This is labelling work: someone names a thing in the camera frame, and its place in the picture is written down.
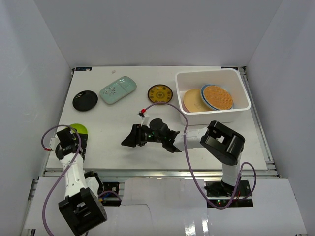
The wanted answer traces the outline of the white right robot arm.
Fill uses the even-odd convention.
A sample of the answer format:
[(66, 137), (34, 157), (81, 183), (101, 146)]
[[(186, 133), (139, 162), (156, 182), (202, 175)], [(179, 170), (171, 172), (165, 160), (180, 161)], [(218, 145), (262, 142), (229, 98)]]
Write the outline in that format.
[(148, 126), (134, 124), (121, 145), (134, 148), (141, 147), (147, 142), (161, 143), (170, 153), (184, 152), (185, 149), (206, 149), (222, 163), (223, 192), (228, 196), (234, 196), (239, 192), (240, 184), (237, 178), (245, 138), (224, 124), (212, 121), (205, 128), (184, 134), (169, 129), (162, 119), (156, 118)]

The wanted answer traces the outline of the yellow black patterned plate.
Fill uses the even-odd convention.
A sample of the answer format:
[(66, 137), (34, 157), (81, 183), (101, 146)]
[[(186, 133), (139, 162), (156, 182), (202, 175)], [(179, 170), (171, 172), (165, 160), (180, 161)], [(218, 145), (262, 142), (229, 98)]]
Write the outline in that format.
[(149, 88), (147, 97), (152, 103), (168, 103), (173, 98), (173, 91), (167, 85), (157, 84)]

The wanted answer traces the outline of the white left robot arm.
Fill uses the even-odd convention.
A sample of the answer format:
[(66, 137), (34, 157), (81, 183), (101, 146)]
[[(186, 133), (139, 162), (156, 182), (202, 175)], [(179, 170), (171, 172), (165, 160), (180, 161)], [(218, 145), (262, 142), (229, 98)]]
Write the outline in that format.
[(106, 211), (98, 199), (104, 184), (94, 171), (84, 172), (87, 134), (80, 134), (69, 127), (57, 132), (59, 143), (55, 154), (66, 171), (64, 200), (59, 202), (59, 210), (76, 236), (107, 221)]

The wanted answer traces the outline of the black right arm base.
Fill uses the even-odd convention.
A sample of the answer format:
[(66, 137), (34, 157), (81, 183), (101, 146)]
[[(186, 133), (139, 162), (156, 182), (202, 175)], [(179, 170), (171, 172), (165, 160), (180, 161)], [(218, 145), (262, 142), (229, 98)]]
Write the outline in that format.
[[(206, 181), (204, 189), (208, 199), (217, 207), (225, 206), (230, 200), (231, 193), (233, 192), (233, 188), (231, 190), (225, 190), (221, 184), (221, 181)], [(249, 195), (250, 192), (251, 187), (249, 181), (242, 180), (229, 207), (252, 208), (253, 200), (252, 196)]]

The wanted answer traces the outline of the tan round plate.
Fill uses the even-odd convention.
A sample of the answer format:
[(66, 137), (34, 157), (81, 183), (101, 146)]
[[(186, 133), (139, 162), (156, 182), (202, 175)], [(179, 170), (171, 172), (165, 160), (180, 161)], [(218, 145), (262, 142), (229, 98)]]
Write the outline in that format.
[(211, 111), (211, 109), (205, 105), (201, 98), (201, 90), (197, 88), (186, 91), (184, 94), (183, 103), (185, 108), (190, 113)]

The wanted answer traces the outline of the pink round plate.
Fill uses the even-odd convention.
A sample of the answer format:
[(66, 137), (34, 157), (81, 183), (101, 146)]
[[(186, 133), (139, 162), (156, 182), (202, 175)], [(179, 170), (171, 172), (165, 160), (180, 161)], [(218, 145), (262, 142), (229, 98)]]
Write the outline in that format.
[(190, 112), (187, 108), (186, 108), (186, 105), (185, 105), (185, 101), (183, 100), (183, 102), (182, 102), (182, 104), (183, 104), (183, 109), (185, 110), (185, 112)]

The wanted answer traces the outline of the lime green round plate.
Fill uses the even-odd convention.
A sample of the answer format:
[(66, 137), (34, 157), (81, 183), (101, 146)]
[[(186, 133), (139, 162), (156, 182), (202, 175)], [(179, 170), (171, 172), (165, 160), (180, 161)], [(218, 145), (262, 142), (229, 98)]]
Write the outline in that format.
[(80, 123), (73, 123), (73, 124), (70, 124), (69, 126), (76, 129), (79, 134), (88, 135), (87, 128)]

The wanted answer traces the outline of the woven wicker round plate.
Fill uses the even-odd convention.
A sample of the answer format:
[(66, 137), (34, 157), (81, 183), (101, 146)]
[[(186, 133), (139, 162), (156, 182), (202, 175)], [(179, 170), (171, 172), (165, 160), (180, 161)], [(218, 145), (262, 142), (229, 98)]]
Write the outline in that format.
[(232, 96), (222, 87), (211, 85), (203, 93), (206, 101), (217, 110), (229, 110), (233, 107)]

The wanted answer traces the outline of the blue round plate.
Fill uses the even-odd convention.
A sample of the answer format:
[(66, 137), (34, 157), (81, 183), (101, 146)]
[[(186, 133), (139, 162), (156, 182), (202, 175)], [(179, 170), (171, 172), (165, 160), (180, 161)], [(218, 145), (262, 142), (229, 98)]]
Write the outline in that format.
[(207, 106), (207, 107), (209, 107), (210, 109), (212, 109), (212, 110), (214, 110), (214, 111), (217, 111), (217, 109), (216, 108), (214, 108), (213, 106), (211, 106), (207, 101), (206, 101), (206, 99), (205, 99), (205, 96), (204, 96), (204, 89), (206, 88), (206, 87), (208, 87), (208, 86), (211, 86), (212, 84), (205, 84), (205, 85), (203, 85), (202, 87), (201, 87), (201, 91), (200, 91), (200, 96), (201, 96), (201, 99), (202, 99), (202, 101), (204, 102), (204, 104)]

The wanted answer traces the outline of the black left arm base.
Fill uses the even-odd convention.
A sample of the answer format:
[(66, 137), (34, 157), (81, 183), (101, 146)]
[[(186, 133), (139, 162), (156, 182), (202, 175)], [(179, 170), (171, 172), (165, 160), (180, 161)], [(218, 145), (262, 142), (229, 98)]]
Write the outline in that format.
[(112, 193), (115, 192), (119, 195), (120, 183), (119, 182), (103, 182), (103, 190), (101, 193), (106, 192), (101, 197), (99, 197), (100, 202), (104, 207), (119, 207), (121, 201), (118, 197)]

